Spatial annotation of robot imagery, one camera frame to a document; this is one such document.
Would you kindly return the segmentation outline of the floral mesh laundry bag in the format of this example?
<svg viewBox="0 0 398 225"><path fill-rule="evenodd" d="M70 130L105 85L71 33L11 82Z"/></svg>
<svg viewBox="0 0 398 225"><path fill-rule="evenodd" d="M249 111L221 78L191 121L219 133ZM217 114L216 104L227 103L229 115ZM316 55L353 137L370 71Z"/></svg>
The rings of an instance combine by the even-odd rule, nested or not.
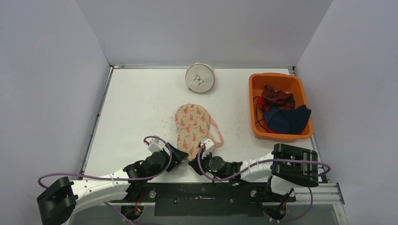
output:
<svg viewBox="0 0 398 225"><path fill-rule="evenodd" d="M177 149L188 153L187 160L194 159L199 151L199 142L205 138L211 139L216 147L223 145L224 139L215 120L208 111L196 104L184 104L175 113L177 129ZM218 131L219 141L210 133L210 127Z"/></svg>

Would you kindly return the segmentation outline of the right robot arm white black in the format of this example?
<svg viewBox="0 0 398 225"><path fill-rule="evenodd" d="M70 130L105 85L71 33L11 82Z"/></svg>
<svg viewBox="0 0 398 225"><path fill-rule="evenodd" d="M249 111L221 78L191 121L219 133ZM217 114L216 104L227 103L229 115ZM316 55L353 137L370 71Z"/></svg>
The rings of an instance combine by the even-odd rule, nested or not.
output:
<svg viewBox="0 0 398 225"><path fill-rule="evenodd" d="M275 144L271 153L258 159L226 162L207 152L207 146L202 144L199 153L188 164L197 174L212 181L245 184L267 179L266 197L277 201L292 188L317 187L317 162L316 151L282 143Z"/></svg>

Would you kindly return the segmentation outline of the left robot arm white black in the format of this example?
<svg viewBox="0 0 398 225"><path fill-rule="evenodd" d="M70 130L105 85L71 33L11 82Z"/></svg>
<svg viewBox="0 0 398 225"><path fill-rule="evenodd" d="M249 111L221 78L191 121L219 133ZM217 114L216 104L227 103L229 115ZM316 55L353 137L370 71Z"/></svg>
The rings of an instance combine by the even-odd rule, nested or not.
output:
<svg viewBox="0 0 398 225"><path fill-rule="evenodd" d="M167 143L145 160L102 177L82 175L80 180L70 180L68 175L60 177L37 197L42 224L61 225L74 213L111 201L134 202L149 180L170 172L188 156Z"/></svg>

